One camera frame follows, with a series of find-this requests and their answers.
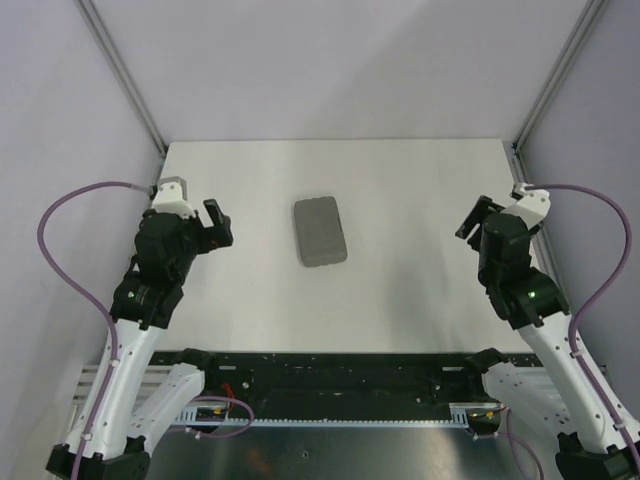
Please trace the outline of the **grey plastic tool case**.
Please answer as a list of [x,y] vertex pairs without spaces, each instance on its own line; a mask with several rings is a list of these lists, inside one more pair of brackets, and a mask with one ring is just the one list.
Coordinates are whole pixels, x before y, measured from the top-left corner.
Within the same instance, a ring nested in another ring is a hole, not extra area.
[[305,267],[316,268],[347,260],[344,230],[333,196],[296,201],[293,217],[298,252]]

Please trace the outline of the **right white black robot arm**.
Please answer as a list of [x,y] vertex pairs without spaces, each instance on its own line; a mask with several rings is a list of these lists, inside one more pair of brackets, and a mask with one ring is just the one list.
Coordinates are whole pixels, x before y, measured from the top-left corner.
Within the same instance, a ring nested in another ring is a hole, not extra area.
[[639,421],[623,405],[581,340],[564,294],[532,264],[531,240],[551,206],[545,190],[522,189],[503,207],[481,196],[456,232],[478,253],[478,281],[497,316],[532,349],[525,373],[495,349],[461,376],[473,401],[504,403],[532,430],[558,442],[565,479],[636,479]]

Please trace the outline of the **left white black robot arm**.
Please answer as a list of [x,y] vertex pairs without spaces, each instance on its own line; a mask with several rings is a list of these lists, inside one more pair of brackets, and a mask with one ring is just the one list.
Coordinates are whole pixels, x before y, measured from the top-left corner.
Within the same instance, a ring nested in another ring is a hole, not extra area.
[[112,325],[88,398],[73,429],[54,446],[46,469],[61,479],[142,479],[150,457],[180,412],[221,387],[214,355],[187,349],[142,404],[136,403],[147,366],[197,256],[233,243],[231,219],[218,203],[204,203],[202,224],[184,200],[155,199],[135,236],[135,254],[116,287]]

